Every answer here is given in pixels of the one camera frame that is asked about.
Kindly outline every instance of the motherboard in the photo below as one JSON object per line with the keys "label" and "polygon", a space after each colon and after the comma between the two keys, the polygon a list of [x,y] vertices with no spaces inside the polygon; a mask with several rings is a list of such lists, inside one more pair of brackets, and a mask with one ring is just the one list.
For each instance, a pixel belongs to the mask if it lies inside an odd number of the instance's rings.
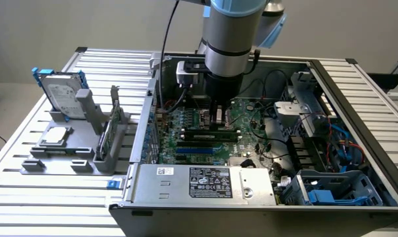
{"label": "motherboard", "polygon": [[240,165],[249,158],[258,162],[268,143],[254,135],[266,138],[265,113],[257,113],[264,108],[261,102],[233,99],[225,125],[217,130],[209,130],[209,110],[196,105],[193,108],[178,107],[170,114],[158,114],[158,162]]}

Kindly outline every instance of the slatted metal surface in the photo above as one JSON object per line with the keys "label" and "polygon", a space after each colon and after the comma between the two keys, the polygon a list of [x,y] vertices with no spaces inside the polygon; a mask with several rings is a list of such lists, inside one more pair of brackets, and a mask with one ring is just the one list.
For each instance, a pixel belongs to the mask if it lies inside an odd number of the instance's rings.
{"label": "slatted metal surface", "polygon": [[[65,67],[73,72],[85,72],[93,99],[105,112],[112,109],[109,88],[112,85],[120,86],[120,103],[124,110],[132,113],[117,162],[117,174],[121,176],[126,171],[150,79],[149,57],[150,53],[145,52],[88,49],[85,53],[74,54]],[[398,164],[398,147],[394,145],[398,118],[381,104],[382,100],[343,60],[323,59],[322,64]],[[0,236],[122,237],[124,233],[106,209],[108,204],[121,196],[121,191],[105,189],[110,176],[34,176],[19,173],[20,164],[29,156],[29,149],[50,120],[49,109],[42,96],[0,152]],[[366,236],[398,237],[398,231],[383,229]]]}

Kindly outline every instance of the open computer chassis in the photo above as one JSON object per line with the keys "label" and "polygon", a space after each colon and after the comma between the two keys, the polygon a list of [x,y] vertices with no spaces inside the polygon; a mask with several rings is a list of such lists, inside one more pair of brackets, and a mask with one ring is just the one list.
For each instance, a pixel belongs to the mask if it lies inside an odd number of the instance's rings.
{"label": "open computer chassis", "polygon": [[[162,65],[165,98],[173,99],[178,96],[174,87],[178,61],[202,58],[204,55],[196,54],[165,55]],[[398,227],[398,169],[338,88],[333,79],[334,73],[326,71],[327,67],[334,71],[335,66],[355,68],[354,60],[338,63],[329,59],[319,61],[262,56],[256,71],[244,78],[241,87],[244,93],[233,99],[232,113],[241,115],[242,111],[249,114],[258,103],[264,108],[269,108],[268,105],[276,108],[270,109],[272,112],[264,112],[262,117],[252,117],[249,121],[245,116],[238,122],[242,125],[229,128],[238,131],[238,134],[222,137],[233,139],[240,144],[238,147],[221,146],[206,150],[189,142],[197,141],[194,140],[197,138],[198,140],[213,138],[214,134],[188,135],[206,126],[206,120],[202,120],[205,105],[201,104],[206,101],[204,79],[200,78],[198,84],[193,86],[190,95],[176,110],[176,114],[173,116],[161,114],[157,108],[157,59],[157,56],[150,59],[154,76],[149,82],[150,90],[145,97],[137,126],[124,198],[118,204],[110,205],[110,214],[128,236],[361,236],[378,228]],[[282,70],[285,73],[289,81],[287,89],[281,77],[265,77],[273,70]],[[268,83],[264,83],[264,96],[262,86],[256,83],[258,78],[265,79],[264,82],[268,80]],[[184,122],[196,130],[186,129],[180,124],[181,116]],[[315,117],[325,118],[321,124],[317,123]],[[314,137],[331,136],[335,121],[342,124],[343,134],[349,135],[342,142],[346,145],[349,143],[358,145],[365,152],[361,154],[365,155],[361,156],[366,159],[365,163],[357,162],[354,168],[343,169],[343,165],[341,167],[329,165],[329,160],[326,162],[323,157],[329,157],[326,152],[330,146],[325,149],[322,146],[313,146],[311,149],[317,151],[313,152],[313,156],[299,158],[299,152],[311,152],[307,148],[309,140]],[[287,150],[282,150],[277,141],[270,141],[270,145],[269,143],[258,145],[265,139],[260,139],[254,147],[256,142],[252,140],[253,134],[249,130],[252,122],[257,123],[254,128],[260,136],[287,141]],[[145,152],[144,147],[150,146],[154,151]],[[201,159],[196,152],[208,152],[209,158],[204,156]],[[272,157],[287,152],[289,157],[265,163],[266,159],[261,158],[261,155],[269,156],[266,152],[273,152]],[[319,162],[310,160],[306,164],[306,158],[314,158],[317,154]],[[242,162],[256,155],[258,159],[250,160],[254,161],[257,169],[245,168],[248,165]],[[281,164],[277,177],[276,167],[266,167],[274,162]],[[274,170],[269,175],[266,168]],[[204,181],[210,182],[209,179],[218,179],[222,173],[228,173],[226,183],[232,192],[196,192],[198,184],[196,176],[206,176]],[[370,196],[370,200],[362,205],[317,205],[314,202],[309,203],[309,197],[291,195],[309,187],[314,190],[333,189],[337,184],[353,182],[350,180],[362,173],[367,174],[369,179],[359,182],[365,187],[366,183],[373,186],[369,192],[375,196],[374,199]],[[291,180],[286,184],[278,180],[277,185],[274,180],[280,176],[289,176]],[[350,194],[346,197],[342,194],[342,201],[353,198]]]}

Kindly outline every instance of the capacitor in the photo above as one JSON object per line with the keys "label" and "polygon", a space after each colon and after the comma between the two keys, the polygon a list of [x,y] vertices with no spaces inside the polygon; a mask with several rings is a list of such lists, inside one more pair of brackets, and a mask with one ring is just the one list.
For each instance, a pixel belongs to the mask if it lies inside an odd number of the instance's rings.
{"label": "capacitor", "polygon": [[253,107],[252,105],[248,105],[248,106],[245,106],[245,109],[246,109],[248,111],[253,111],[253,110],[254,110],[254,107]]}

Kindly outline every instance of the robotic arm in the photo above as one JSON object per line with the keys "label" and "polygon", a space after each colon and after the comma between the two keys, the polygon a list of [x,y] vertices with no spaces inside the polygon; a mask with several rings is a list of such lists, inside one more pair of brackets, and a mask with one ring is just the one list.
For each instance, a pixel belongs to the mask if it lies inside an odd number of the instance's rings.
{"label": "robotic arm", "polygon": [[205,93],[212,98],[209,112],[216,123],[218,106],[224,115],[240,92],[252,46],[272,47],[286,15],[281,0],[185,1],[208,6],[198,53],[205,54]]}

